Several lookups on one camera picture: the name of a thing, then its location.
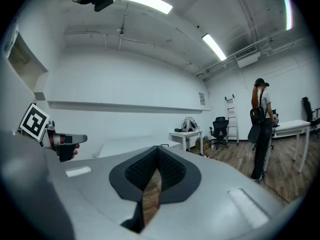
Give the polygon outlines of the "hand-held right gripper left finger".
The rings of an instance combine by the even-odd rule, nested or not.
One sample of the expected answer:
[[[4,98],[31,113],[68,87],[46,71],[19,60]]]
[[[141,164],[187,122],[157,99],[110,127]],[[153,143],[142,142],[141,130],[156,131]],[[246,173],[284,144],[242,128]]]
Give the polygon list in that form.
[[[157,235],[136,233],[122,226],[136,210],[136,202],[122,199],[109,181],[116,165],[148,150],[60,162],[45,150],[49,178],[71,221],[75,240],[156,240]]]

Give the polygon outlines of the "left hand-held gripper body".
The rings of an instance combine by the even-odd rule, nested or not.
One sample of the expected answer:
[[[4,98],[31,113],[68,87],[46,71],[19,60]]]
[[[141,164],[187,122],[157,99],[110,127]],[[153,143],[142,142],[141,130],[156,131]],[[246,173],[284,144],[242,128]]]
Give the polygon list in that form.
[[[57,132],[55,122],[34,103],[26,111],[19,130],[22,135],[33,138],[41,147],[53,150],[61,162],[72,160],[76,146],[74,135],[77,134]]]

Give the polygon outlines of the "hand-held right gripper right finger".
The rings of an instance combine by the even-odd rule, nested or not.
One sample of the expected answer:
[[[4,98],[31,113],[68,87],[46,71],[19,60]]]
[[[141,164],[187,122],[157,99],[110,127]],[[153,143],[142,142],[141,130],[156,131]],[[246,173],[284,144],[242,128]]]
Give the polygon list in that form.
[[[142,240],[273,240],[302,202],[283,205],[224,162],[174,152],[198,167],[200,184],[184,202],[161,204],[140,233]]]

